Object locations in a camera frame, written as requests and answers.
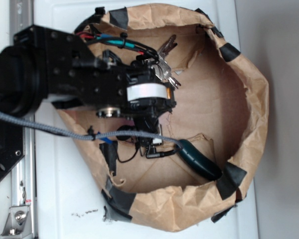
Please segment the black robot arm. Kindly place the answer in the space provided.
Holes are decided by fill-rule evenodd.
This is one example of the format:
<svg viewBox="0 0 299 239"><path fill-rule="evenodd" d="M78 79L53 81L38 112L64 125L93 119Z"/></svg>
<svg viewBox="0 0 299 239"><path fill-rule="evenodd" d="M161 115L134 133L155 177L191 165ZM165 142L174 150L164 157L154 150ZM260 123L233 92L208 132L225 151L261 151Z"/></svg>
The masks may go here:
<svg viewBox="0 0 299 239"><path fill-rule="evenodd" d="M97 57L81 37L33 25L0 53L0 112L23 117L43 101L133 120L152 133L176 106L172 84L156 76L153 63L127 65L110 50Z"/></svg>

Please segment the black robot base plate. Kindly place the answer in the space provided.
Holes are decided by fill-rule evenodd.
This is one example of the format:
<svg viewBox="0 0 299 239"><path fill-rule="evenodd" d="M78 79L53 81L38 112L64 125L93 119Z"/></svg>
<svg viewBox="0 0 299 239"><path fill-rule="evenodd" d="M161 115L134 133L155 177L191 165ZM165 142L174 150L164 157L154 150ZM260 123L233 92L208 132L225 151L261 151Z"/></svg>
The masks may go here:
<svg viewBox="0 0 299 239"><path fill-rule="evenodd" d="M23 156L23 128L0 120L0 182Z"/></svg>

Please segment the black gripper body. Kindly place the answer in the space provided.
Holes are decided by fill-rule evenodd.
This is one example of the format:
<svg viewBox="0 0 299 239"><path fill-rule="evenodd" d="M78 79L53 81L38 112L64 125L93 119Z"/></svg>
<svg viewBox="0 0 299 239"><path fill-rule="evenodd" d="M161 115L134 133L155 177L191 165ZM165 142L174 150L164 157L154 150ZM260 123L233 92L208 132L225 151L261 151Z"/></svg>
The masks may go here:
<svg viewBox="0 0 299 239"><path fill-rule="evenodd" d="M37 25L17 33L13 45L24 71L37 74L41 100L58 109L88 108L100 118L126 118L138 130L157 133L159 117L176 106L172 84L155 75L157 53L117 37L97 42L139 54L131 64L109 49L97 57L79 36Z"/></svg>

